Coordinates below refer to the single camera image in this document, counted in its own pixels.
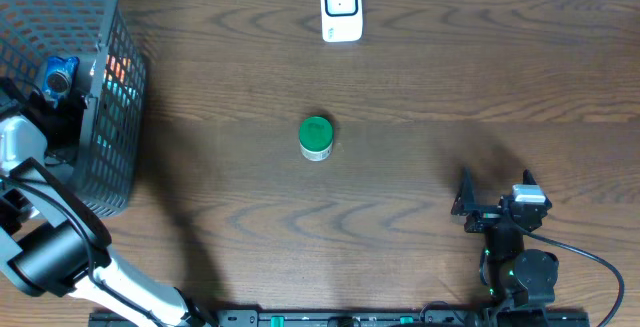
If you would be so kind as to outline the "blue Oreo cookie pack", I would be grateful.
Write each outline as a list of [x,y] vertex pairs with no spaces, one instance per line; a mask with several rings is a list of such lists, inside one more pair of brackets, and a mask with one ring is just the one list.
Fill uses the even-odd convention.
[[70,94],[79,63],[76,56],[50,56],[47,59],[42,92],[48,102],[57,106]]

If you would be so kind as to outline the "orange snack packet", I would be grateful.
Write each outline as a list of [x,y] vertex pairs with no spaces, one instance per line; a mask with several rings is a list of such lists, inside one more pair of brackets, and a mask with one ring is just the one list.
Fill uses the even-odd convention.
[[104,79],[109,82],[124,83],[130,66],[130,58],[119,58],[114,55],[108,55],[104,71]]

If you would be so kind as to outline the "green lidded jar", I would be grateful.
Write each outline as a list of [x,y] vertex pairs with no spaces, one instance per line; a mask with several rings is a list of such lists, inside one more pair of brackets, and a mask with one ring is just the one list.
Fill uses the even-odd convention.
[[334,129],[324,117],[306,118],[299,128],[299,145],[302,155],[313,162],[326,160],[333,149]]

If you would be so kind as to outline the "mint green wipes pack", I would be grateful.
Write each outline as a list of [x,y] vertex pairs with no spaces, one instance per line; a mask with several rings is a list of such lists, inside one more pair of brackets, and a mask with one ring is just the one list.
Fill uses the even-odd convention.
[[104,147],[129,150],[138,122],[137,93],[117,82],[107,81],[99,104],[97,120],[98,142]]

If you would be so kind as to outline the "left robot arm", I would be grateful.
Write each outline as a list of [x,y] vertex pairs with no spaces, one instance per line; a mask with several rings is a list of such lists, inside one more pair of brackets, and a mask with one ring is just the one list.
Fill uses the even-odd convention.
[[99,304],[136,326],[215,326],[178,289],[159,283],[112,248],[102,221],[44,165],[47,140],[29,101],[1,80],[1,272],[32,297]]

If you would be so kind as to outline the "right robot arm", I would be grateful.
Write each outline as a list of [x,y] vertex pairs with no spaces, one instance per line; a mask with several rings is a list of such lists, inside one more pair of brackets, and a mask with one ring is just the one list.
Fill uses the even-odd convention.
[[555,301],[557,257],[527,249],[524,236],[542,226],[551,202],[529,171],[495,204],[476,201],[471,174],[463,171],[451,214],[466,218],[464,230],[484,236],[479,273],[492,302],[464,319],[466,326],[548,327],[546,306]]

